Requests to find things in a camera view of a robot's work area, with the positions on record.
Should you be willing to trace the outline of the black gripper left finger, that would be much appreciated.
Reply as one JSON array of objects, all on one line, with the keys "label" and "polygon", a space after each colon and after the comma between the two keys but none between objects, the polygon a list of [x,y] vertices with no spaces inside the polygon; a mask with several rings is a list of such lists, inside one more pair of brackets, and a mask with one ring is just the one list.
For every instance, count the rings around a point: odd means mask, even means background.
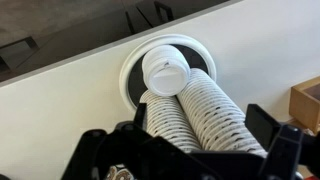
[{"label": "black gripper left finger", "polygon": [[134,117],[134,124],[142,129],[146,129],[146,115],[147,115],[147,104],[140,103],[137,107],[135,117]]}]

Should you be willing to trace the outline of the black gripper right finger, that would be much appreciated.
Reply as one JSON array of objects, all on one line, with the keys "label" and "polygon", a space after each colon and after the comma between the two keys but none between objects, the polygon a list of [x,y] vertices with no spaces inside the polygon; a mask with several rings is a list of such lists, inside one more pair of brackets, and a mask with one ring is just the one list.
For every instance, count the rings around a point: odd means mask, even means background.
[{"label": "black gripper right finger", "polygon": [[245,126],[266,151],[281,128],[281,124],[257,104],[247,106]]}]

